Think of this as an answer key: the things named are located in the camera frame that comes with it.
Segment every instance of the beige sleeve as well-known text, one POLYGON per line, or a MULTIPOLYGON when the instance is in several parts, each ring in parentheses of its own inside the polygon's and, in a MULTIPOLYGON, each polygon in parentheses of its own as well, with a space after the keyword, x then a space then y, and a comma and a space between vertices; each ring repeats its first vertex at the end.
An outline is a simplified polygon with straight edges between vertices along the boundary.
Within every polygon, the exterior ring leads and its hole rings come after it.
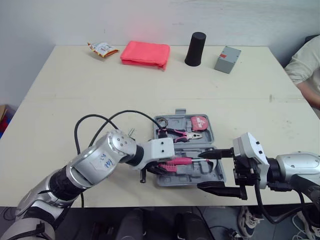
POLYGON ((292 56, 284 68, 295 85, 311 77, 320 67, 320 36, 314 37, 292 56))

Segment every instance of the small gray cardboard box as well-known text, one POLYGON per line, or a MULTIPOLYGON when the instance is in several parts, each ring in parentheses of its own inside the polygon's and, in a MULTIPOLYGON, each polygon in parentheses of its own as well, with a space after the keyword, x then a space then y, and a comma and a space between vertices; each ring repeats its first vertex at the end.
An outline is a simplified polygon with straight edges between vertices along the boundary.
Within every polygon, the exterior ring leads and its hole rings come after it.
POLYGON ((226 46, 218 57, 214 69, 229 74, 236 64, 240 53, 241 50, 226 46))

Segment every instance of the white table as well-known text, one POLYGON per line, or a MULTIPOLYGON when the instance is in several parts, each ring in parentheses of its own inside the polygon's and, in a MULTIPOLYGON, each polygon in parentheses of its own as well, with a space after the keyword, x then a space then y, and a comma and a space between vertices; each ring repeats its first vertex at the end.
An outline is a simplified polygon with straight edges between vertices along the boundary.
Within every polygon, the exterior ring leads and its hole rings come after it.
MULTIPOLYGON (((173 46, 166 71, 122 65, 119 53, 102 59, 87 46, 56 46, 0 140, 0 206, 16 206, 29 189, 75 157, 74 125, 87 114, 109 117, 135 109, 154 117, 186 108, 188 114, 208 115, 218 148, 229 148, 234 138, 251 132, 269 157, 319 153, 320 121, 270 50, 236 48, 241 55, 231 74, 225 74, 213 69, 222 46, 206 46, 198 67, 185 65, 188 47, 173 46)), ((114 122, 125 132, 135 128, 137 141, 152 137, 152 123, 140 115, 123 114, 114 122)), ((82 150, 101 124, 99 119, 81 124, 82 150)), ((222 164, 226 185, 234 186, 232 160, 222 164)), ((195 187, 159 187, 151 173, 146 184, 139 180, 139 172, 120 164, 108 179, 84 193, 85 206, 257 203, 252 187, 247 187, 244 201, 195 187)), ((294 192, 266 189, 261 194, 265 204, 299 202, 294 192)))

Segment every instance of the white wall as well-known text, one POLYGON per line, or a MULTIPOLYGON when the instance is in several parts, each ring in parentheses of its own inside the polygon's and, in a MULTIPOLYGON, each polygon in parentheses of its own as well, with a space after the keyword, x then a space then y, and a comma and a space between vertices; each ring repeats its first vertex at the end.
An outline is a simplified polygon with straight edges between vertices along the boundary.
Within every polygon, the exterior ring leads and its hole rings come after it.
POLYGON ((0 0, 0 104, 20 104, 54 45, 188 45, 196 31, 207 45, 269 46, 285 65, 320 32, 320 1, 0 0))

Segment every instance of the toolbox latch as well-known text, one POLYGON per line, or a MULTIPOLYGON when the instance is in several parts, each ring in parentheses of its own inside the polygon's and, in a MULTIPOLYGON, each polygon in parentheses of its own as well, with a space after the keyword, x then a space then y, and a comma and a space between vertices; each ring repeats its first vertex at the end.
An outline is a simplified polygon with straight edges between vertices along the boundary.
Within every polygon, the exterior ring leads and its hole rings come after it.
POLYGON ((185 108, 176 108, 175 115, 186 115, 187 109, 185 108))

